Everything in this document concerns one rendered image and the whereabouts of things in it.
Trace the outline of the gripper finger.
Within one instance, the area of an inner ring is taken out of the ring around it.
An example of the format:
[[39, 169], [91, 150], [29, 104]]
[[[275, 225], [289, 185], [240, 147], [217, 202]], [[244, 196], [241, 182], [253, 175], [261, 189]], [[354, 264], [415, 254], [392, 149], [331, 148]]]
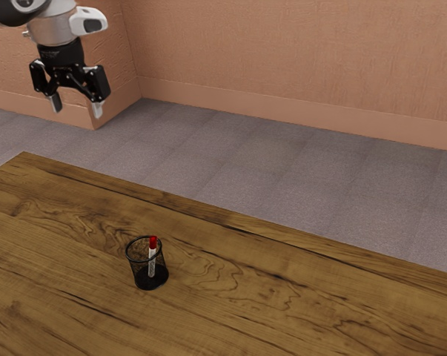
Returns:
[[36, 59], [29, 64], [30, 75], [33, 82], [33, 87], [36, 92], [44, 94], [50, 101], [53, 112], [59, 113], [62, 108], [62, 100], [57, 92], [58, 83], [53, 77], [50, 81], [47, 80], [44, 64]]
[[89, 99], [94, 117], [100, 119], [105, 100], [111, 94], [105, 69], [101, 65], [93, 67], [76, 65], [67, 75], [67, 79], [73, 88]]

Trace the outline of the white pen with red cap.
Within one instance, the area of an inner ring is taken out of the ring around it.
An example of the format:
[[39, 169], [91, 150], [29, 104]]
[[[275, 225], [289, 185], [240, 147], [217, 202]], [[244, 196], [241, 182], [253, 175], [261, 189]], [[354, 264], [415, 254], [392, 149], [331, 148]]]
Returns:
[[150, 236], [148, 239], [148, 277], [154, 278], [156, 273], [156, 255], [157, 252], [157, 237]]

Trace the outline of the black mesh pen holder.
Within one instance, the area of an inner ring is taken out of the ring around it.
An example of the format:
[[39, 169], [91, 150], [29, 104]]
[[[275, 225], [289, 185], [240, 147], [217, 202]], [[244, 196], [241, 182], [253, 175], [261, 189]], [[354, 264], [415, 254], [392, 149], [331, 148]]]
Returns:
[[148, 239], [154, 235], [139, 236], [131, 240], [125, 249], [125, 256], [130, 263], [136, 286], [145, 291], [152, 291], [163, 286], [169, 278], [169, 271], [162, 251], [162, 242], [157, 237], [156, 273], [148, 277]]

